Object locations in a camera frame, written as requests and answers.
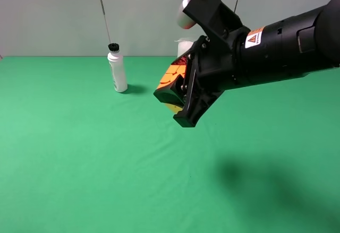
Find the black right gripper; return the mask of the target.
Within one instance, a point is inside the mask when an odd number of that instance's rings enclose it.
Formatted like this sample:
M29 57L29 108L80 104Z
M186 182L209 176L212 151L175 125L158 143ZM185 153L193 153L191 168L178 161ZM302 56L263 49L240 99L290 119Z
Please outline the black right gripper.
M174 119L182 127L195 127L201 116L225 90L250 84L241 63L240 47L250 29L241 27L226 38L201 36L187 58L184 75L164 75L154 96L161 102L182 108Z

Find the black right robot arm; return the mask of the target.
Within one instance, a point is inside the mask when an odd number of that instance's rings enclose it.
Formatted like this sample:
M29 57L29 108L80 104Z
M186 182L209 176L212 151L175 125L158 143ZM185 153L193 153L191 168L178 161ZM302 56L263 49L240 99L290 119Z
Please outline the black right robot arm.
M339 0L258 32L245 27L221 0L190 0L184 13L205 34L172 63L184 73L154 91L182 127L195 127L226 90L339 67Z

